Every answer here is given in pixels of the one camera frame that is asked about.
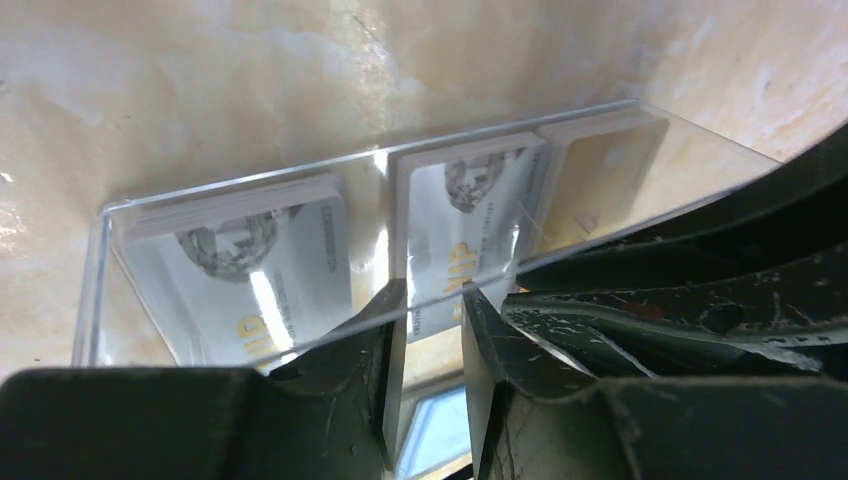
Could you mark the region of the clear plastic card box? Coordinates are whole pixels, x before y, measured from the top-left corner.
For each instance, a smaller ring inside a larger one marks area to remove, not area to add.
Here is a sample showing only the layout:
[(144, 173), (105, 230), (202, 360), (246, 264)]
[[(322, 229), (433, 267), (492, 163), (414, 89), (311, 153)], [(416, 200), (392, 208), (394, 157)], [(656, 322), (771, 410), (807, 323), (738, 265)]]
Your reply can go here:
[[(398, 319), (454, 327), (464, 284), (494, 302), (561, 248), (691, 210), (776, 160), (639, 100), (382, 147), (100, 213), (71, 363), (257, 365)], [(366, 305), (388, 283), (400, 298)]]

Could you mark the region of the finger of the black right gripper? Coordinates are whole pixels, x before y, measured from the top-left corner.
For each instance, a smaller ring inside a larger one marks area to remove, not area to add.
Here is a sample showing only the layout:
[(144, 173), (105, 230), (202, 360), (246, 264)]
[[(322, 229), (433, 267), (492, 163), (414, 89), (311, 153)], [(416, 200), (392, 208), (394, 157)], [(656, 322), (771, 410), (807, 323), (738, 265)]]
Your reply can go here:
[(598, 333), (661, 375), (847, 376), (847, 130), (728, 196), (524, 273), (504, 318), (600, 362)]

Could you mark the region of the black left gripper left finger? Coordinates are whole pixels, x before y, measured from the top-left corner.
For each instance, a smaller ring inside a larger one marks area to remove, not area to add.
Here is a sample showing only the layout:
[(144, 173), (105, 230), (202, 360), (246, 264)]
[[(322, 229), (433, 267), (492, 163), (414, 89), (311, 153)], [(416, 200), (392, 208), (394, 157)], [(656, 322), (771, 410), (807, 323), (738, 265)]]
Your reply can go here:
[(251, 368), (31, 369), (1, 387), (5, 479), (381, 479), (391, 457), (388, 282), (354, 334)]

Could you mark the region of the grey card holder wallet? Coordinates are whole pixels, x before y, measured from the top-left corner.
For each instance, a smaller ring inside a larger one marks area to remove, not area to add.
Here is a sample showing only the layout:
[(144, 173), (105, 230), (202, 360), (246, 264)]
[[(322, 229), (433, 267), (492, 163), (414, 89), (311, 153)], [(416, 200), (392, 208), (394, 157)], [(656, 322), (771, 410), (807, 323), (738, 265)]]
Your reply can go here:
[(444, 479), (471, 463), (463, 374), (454, 371), (403, 391), (396, 479)]

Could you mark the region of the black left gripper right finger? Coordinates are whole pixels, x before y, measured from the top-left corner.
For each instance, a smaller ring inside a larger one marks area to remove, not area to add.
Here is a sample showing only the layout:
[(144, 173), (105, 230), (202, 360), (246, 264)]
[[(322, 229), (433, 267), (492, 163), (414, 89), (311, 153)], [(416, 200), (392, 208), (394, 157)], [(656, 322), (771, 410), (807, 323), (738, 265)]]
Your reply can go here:
[(463, 298), (478, 479), (843, 479), (847, 386), (811, 376), (595, 379)]

